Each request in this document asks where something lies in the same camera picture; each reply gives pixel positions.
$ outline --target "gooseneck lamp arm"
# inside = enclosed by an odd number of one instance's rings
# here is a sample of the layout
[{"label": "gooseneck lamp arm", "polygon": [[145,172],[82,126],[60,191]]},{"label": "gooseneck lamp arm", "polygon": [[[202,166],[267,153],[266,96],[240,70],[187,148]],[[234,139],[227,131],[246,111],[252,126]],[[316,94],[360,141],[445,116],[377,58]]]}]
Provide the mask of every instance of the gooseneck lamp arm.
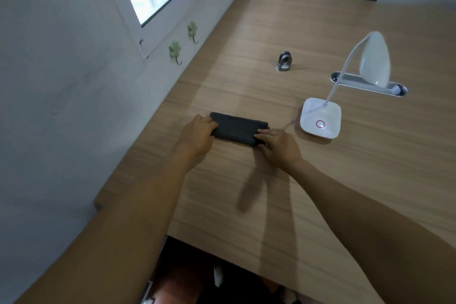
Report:
[{"label": "gooseneck lamp arm", "polygon": [[336,89],[337,87],[339,86],[339,83],[342,81],[342,77],[344,76],[345,74],[345,71],[347,70],[347,66],[348,64],[350,64],[351,60],[353,59],[353,56],[355,55],[357,49],[362,46],[363,44],[365,44],[368,40],[369,40],[369,36],[366,36],[364,39],[362,39],[350,52],[348,58],[345,60],[345,64],[343,65],[343,68],[342,68],[342,71],[341,73],[339,74],[339,77],[337,78],[337,81],[336,83],[334,84],[334,87],[332,88],[331,92],[329,93],[328,95],[328,98],[326,99],[325,101],[325,104],[328,103],[332,98],[333,98],[333,95],[334,93],[336,92]]}]

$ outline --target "desk lamp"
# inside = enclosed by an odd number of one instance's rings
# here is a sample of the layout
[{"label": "desk lamp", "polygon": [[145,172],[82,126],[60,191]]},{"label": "desk lamp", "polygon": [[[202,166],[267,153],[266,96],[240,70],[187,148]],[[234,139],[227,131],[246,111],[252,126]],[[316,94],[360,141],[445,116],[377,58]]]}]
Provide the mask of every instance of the desk lamp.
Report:
[{"label": "desk lamp", "polygon": [[391,74],[388,47],[379,32],[371,32],[351,50],[328,98],[323,100],[311,97],[305,100],[300,120],[301,128],[305,132],[323,138],[336,138],[339,135],[342,116],[341,108],[330,100],[336,92],[348,64],[358,48],[363,44],[366,44],[366,46],[359,64],[361,77],[370,84],[382,88],[387,86]]}]

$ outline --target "person's left hand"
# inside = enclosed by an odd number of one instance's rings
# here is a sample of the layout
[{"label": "person's left hand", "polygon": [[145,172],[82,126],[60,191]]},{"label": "person's left hand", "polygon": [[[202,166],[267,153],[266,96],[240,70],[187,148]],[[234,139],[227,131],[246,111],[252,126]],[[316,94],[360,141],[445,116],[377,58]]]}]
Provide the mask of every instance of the person's left hand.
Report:
[{"label": "person's left hand", "polygon": [[180,132],[177,146],[188,151],[191,157],[203,155],[211,150],[214,140],[211,132],[218,126],[210,116],[197,114]]}]

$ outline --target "lamp shade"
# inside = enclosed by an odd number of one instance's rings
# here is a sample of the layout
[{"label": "lamp shade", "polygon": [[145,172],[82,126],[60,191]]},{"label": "lamp shade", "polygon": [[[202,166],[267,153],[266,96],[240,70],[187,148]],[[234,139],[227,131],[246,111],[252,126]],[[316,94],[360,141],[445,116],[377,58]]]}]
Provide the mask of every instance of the lamp shade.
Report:
[{"label": "lamp shade", "polygon": [[379,32],[371,32],[359,64],[361,77],[370,84],[385,88],[390,81],[391,63],[385,39]]}]

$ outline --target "folded black cloth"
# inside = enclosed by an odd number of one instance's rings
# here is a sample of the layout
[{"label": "folded black cloth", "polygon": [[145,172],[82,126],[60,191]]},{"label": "folded black cloth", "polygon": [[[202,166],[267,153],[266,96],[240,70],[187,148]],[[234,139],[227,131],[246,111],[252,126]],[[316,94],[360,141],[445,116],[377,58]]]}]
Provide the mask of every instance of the folded black cloth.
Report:
[{"label": "folded black cloth", "polygon": [[210,116],[213,121],[218,123],[218,128],[212,131],[214,137],[247,144],[252,147],[264,144],[263,141],[256,139],[254,135],[258,133],[258,129],[269,129],[268,123],[217,112],[211,112]]}]

